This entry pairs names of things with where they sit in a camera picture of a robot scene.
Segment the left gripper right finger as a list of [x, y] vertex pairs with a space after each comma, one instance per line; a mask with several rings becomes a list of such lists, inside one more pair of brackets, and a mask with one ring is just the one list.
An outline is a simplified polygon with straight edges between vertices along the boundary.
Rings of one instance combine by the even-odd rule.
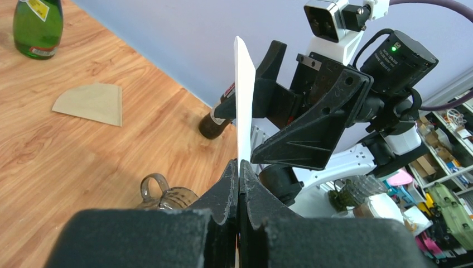
[[249, 161], [239, 163], [239, 266], [270, 267], [276, 237], [271, 224], [298, 218], [258, 179]]

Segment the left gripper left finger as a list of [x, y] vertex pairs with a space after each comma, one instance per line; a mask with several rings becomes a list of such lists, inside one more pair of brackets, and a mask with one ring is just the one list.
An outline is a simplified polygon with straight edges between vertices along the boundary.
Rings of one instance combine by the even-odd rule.
[[192, 267], [233, 267], [237, 245], [238, 163], [230, 160], [220, 179], [189, 209]]

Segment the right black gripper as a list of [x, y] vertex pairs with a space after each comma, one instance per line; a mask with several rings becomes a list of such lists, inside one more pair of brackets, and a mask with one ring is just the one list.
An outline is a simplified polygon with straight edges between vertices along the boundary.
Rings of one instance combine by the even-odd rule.
[[[273, 40], [255, 70], [253, 118], [265, 118], [277, 84], [287, 45]], [[251, 155], [253, 164], [281, 164], [323, 170], [346, 128], [374, 118], [371, 75], [314, 52], [298, 54], [290, 87], [297, 97], [288, 125], [271, 136]], [[214, 113], [236, 119], [235, 92]]]

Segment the white paper coffee filter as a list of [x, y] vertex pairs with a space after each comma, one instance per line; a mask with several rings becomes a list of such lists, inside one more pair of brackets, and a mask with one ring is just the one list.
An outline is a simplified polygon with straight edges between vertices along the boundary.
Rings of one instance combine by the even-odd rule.
[[239, 36], [234, 40], [234, 59], [238, 165], [241, 165], [251, 156], [255, 66], [244, 40]]

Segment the brown paper coffee filter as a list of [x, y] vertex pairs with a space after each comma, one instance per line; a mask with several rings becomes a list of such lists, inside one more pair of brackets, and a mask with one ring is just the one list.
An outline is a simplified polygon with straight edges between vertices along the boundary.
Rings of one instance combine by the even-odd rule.
[[53, 104], [53, 112], [122, 126], [122, 88], [93, 83], [64, 91]]

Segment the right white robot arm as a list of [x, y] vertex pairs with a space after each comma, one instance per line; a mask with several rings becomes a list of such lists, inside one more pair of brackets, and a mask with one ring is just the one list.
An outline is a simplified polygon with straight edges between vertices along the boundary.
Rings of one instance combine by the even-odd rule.
[[[343, 177], [334, 149], [345, 129], [367, 123], [359, 145], [373, 157], [372, 175], [387, 175], [415, 160], [426, 147], [416, 131], [422, 100], [415, 84], [438, 60], [418, 41], [389, 28], [386, 39], [361, 68], [314, 52], [298, 55], [289, 88], [276, 81], [286, 44], [272, 41], [256, 69], [253, 118], [266, 118], [278, 132], [259, 145], [252, 162], [263, 164], [263, 185], [285, 205], [302, 189]], [[294, 168], [316, 171], [313, 183]]]

